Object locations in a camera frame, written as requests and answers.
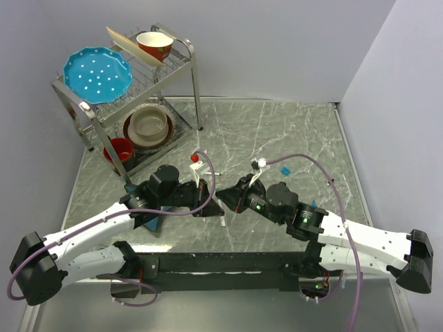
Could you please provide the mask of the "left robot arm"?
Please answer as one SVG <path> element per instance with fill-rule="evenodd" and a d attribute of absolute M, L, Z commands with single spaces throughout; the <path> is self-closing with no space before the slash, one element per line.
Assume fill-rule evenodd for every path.
<path fill-rule="evenodd" d="M 7 296 L 36 306 L 63 287 L 97 275 L 131 277 L 139 265 L 138 255 L 125 241 L 97 251 L 90 249 L 110 237 L 134 230 L 168 210 L 185 208 L 194 217 L 223 216 L 213 198 L 215 186 L 202 178 L 179 182 L 179 171 L 160 166 L 148 180 L 135 187 L 100 214 L 71 228 L 44 237 L 31 232 L 23 237 L 10 264 L 12 277 Z"/>

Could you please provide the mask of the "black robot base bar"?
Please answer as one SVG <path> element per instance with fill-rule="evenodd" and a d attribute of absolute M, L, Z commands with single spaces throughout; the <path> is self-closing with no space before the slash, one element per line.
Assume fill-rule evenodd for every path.
<path fill-rule="evenodd" d="M 299 279 L 337 277 L 304 252 L 138 253 L 117 272 L 166 291 L 299 290 Z"/>

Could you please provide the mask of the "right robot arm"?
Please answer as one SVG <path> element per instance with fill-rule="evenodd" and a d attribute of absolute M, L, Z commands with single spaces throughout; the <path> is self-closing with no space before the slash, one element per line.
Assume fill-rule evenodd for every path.
<path fill-rule="evenodd" d="M 308 243 L 298 271 L 314 277 L 324 270 L 388 275 L 402 288 L 429 294 L 432 289 L 433 248 L 428 235 L 414 229 L 391 232 L 342 220 L 320 207 L 299 201 L 284 182 L 265 187 L 252 174 L 215 193 L 226 207 L 250 209 L 286 227 L 286 233 Z"/>

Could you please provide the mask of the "blue pen cap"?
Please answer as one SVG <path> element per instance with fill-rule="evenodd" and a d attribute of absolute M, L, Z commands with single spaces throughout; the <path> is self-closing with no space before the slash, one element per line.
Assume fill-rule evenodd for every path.
<path fill-rule="evenodd" d="M 281 169 L 281 172 L 284 174 L 284 175 L 289 175 L 290 174 L 290 169 L 288 169 L 287 167 L 283 167 L 282 169 Z"/>

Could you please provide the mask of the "blue star shaped dish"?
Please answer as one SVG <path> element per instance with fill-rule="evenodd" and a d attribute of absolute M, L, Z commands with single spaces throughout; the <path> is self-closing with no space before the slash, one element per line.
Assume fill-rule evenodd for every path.
<path fill-rule="evenodd" d="M 126 195 L 121 198 L 120 203 L 127 206 L 128 209 L 151 209 L 151 210 L 165 210 L 169 211 L 172 206 L 160 206 L 159 197 L 145 184 L 125 184 Z M 160 214 L 135 214 L 136 225 L 141 225 L 141 221 L 145 223 L 143 226 L 150 232 L 156 232 L 159 226 Z"/>

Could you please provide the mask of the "beige bowl on rack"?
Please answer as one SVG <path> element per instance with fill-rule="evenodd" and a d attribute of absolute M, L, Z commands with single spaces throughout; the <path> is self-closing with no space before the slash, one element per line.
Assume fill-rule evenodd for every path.
<path fill-rule="evenodd" d="M 140 105 L 131 115 L 130 127 L 137 138 L 162 140 L 168 133 L 167 114 L 159 107 Z"/>

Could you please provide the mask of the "red cup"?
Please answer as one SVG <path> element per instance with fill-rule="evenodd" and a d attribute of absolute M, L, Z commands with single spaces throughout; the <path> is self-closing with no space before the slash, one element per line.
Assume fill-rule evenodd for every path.
<path fill-rule="evenodd" d="M 124 167 L 132 167 L 135 160 L 135 151 L 132 142 L 127 138 L 112 138 L 110 140 L 114 151 Z"/>

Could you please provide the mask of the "metal dish rack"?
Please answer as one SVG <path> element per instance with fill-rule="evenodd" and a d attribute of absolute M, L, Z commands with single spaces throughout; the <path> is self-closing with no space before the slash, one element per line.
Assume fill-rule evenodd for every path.
<path fill-rule="evenodd" d="M 144 166 L 160 158 L 177 145 L 180 145 L 185 138 L 190 135 L 192 130 L 201 131 L 204 127 L 201 118 L 197 58 L 194 46 L 189 39 L 178 35 L 162 24 L 152 25 L 151 30 L 153 32 L 165 33 L 167 36 L 173 38 L 174 42 L 183 44 L 188 50 L 188 54 L 184 55 L 179 50 L 173 48 L 165 59 L 165 66 L 154 67 L 139 60 L 114 44 L 110 49 L 119 52 L 131 65 L 133 76 L 133 81 L 128 92 L 116 101 L 106 104 L 89 104 L 85 102 L 65 86 L 63 74 L 51 82 L 53 90 L 64 108 L 68 111 L 75 129 L 88 151 L 110 147 L 110 140 L 115 137 L 115 123 L 125 118 L 130 111 L 140 104 L 146 102 L 159 103 L 174 113 L 177 118 L 178 135 L 172 144 L 154 154 L 137 154 L 135 152 L 135 163 L 133 167 L 124 167 L 120 161 L 110 161 L 114 172 L 117 176 L 121 177 L 125 183 L 130 183 L 131 175 L 144 168 Z M 163 89 L 174 83 L 186 72 L 190 72 L 191 74 L 195 100 L 195 125 L 191 125 L 162 94 Z"/>

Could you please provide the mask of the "red and white bowl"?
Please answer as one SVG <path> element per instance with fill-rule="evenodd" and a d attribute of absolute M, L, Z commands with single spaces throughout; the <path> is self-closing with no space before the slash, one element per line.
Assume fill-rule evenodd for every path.
<path fill-rule="evenodd" d="M 170 54 L 174 39 L 161 32 L 145 32 L 136 41 L 139 48 L 162 62 Z"/>

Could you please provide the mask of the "blue polka dot plate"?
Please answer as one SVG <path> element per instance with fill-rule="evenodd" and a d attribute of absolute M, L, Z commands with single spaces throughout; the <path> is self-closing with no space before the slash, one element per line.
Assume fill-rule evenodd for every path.
<path fill-rule="evenodd" d="M 63 68 L 64 84 L 89 104 L 124 96 L 133 81 L 131 65 L 114 50 L 89 46 L 71 54 Z"/>

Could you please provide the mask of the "beige rectangular plate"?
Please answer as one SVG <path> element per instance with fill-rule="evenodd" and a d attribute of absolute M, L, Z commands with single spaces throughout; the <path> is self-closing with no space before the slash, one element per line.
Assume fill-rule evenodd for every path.
<path fill-rule="evenodd" d="M 126 38 L 125 36 L 117 33 L 116 31 L 112 30 L 108 26 L 106 27 L 107 32 L 109 36 L 111 37 L 113 43 L 126 51 L 127 53 L 133 55 L 134 57 L 138 58 L 139 60 L 145 62 L 146 64 L 149 64 L 150 66 L 154 67 L 164 67 L 165 64 L 161 61 L 159 61 L 157 58 L 153 57 L 149 53 L 145 52 L 141 48 L 139 48 L 134 42 Z"/>

